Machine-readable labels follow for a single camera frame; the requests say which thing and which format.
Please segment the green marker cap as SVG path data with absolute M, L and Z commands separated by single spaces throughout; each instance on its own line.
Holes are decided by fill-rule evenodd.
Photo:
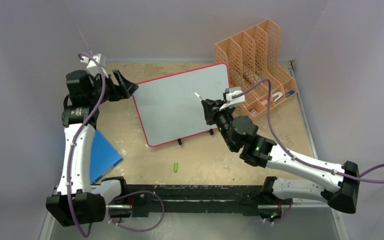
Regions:
M 173 171 L 176 173 L 178 171 L 178 166 L 179 166 L 179 163 L 178 162 L 175 162 L 174 165 L 173 165 Z

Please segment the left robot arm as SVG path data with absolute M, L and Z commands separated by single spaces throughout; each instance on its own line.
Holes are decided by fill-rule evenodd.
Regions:
M 129 99 L 139 86 L 119 70 L 113 70 L 105 80 L 100 74 L 75 70 L 66 75 L 66 86 L 68 95 L 61 115 L 65 136 L 63 171 L 45 206 L 63 227 L 70 227 L 101 222 L 111 201 L 122 205 L 129 199 L 123 177 L 105 178 L 92 188 L 91 153 L 100 114 L 96 108 L 99 98 L 103 97 L 103 102 Z

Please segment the pink framed whiteboard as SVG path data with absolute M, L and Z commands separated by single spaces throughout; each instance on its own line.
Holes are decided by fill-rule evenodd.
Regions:
M 138 83 L 133 101 L 146 143 L 157 147 L 216 129 L 207 125 L 198 93 L 219 100 L 230 87 L 225 63 L 216 63 Z

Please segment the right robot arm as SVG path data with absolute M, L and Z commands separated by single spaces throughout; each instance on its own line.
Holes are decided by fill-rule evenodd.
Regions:
M 258 134 L 259 127 L 246 116 L 233 117 L 234 109 L 222 108 L 225 101 L 202 99 L 207 125 L 216 125 L 227 148 L 239 153 L 240 159 L 253 167 L 281 170 L 302 180 L 281 180 L 269 177 L 260 196 L 268 204 L 276 200 L 305 198 L 327 203 L 331 208 L 354 214 L 357 211 L 360 183 L 358 165 L 325 162 L 283 148 L 272 139 Z

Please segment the green capped white marker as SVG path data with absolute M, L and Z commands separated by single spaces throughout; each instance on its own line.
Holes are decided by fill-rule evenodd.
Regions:
M 193 92 L 194 95 L 200 100 L 200 101 L 203 101 L 204 99 L 196 92 Z

